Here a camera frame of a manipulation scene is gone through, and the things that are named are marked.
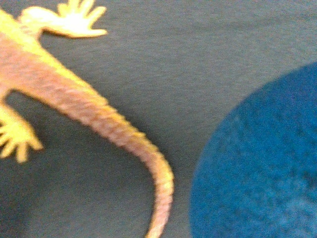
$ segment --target lizard tail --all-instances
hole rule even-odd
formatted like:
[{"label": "lizard tail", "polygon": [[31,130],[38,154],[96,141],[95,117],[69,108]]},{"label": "lizard tail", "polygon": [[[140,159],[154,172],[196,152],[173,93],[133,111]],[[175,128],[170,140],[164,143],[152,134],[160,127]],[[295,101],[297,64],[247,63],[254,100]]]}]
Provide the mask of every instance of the lizard tail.
[{"label": "lizard tail", "polygon": [[11,35],[7,37],[0,32],[0,74],[1,77],[14,79],[7,81],[8,88],[38,99],[90,126],[102,137],[144,162],[155,184],[154,212],[146,238],[159,238],[169,216],[174,190],[173,173],[163,154],[143,133],[109,106],[104,97],[64,68],[40,48],[33,38],[23,35],[18,38],[19,43],[16,43],[10,37]]},{"label": "lizard tail", "polygon": [[102,137],[139,157],[149,169],[155,184],[155,202],[150,228],[145,237],[159,238],[169,217],[174,190],[173,173],[163,154],[144,133],[139,132],[116,109],[109,106],[106,100],[98,105],[91,101],[85,102],[84,98],[89,97],[76,95],[76,90],[66,94],[64,91],[60,96],[58,91],[53,93],[51,100],[62,100],[55,105],[58,105],[56,108],[59,111],[90,126]]}]

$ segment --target lizard body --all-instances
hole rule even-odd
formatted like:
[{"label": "lizard body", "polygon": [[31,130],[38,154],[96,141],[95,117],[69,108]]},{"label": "lizard body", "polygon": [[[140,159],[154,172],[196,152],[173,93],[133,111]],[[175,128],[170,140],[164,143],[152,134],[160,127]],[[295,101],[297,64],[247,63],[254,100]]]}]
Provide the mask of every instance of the lizard body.
[{"label": "lizard body", "polygon": [[17,161],[27,160],[28,146],[42,149],[31,125],[5,104],[11,90],[35,98],[89,126],[100,136],[139,157],[149,169],[155,184],[155,204],[146,238],[159,238],[172,203],[173,173],[163,154],[143,133],[133,127],[88,83],[66,69],[45,51],[38,37],[44,30],[67,37],[95,37],[105,30],[91,25],[105,12],[97,7],[89,15],[94,0],[69,0],[58,5],[60,15],[30,7],[18,20],[0,8],[0,157],[16,149]]}]

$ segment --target textured scales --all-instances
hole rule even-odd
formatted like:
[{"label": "textured scales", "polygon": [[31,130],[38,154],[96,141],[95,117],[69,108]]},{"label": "textured scales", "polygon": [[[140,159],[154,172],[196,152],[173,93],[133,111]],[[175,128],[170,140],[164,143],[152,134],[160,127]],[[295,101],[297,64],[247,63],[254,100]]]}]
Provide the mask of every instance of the textured scales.
[{"label": "textured scales", "polygon": [[16,149],[19,163],[27,160],[27,148],[42,149],[31,125],[5,104],[11,90],[33,97],[59,112],[87,125],[102,137],[138,156],[155,183],[155,204],[146,238],[159,238],[172,203],[173,173],[163,154],[143,133],[108,105],[88,83],[66,69],[45,51],[39,41],[48,30],[67,37],[95,37],[106,30],[93,30],[92,24],[105,12],[94,0],[69,0],[58,5],[59,15],[41,7],[23,10],[15,21],[0,9],[0,157]]}]

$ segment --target blue fuzzy object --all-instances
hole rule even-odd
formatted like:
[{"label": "blue fuzzy object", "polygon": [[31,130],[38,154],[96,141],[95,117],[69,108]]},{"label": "blue fuzzy object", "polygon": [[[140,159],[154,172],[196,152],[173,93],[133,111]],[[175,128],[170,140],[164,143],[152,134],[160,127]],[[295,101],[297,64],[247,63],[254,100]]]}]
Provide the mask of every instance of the blue fuzzy object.
[{"label": "blue fuzzy object", "polygon": [[317,237],[317,63],[219,125],[195,171],[190,222],[195,238]]}]

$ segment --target plastic lizard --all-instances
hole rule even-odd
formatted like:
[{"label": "plastic lizard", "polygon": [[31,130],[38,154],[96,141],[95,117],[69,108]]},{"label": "plastic lizard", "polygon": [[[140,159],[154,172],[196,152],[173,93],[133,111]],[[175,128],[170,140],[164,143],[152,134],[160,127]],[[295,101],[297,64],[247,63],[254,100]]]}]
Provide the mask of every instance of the plastic lizard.
[{"label": "plastic lizard", "polygon": [[154,211],[146,237],[158,238],[169,216],[174,189],[168,162],[143,133],[45,51],[38,40],[43,31],[70,38],[105,35],[106,30],[91,28],[106,11],[99,6],[90,12],[93,3],[60,3],[59,15],[33,6],[23,10],[17,20],[0,8],[0,146],[4,146],[0,157],[8,157],[16,150],[17,161],[23,163],[28,147],[43,148],[32,126],[4,102],[11,90],[17,90],[91,127],[145,163],[155,184]]}]

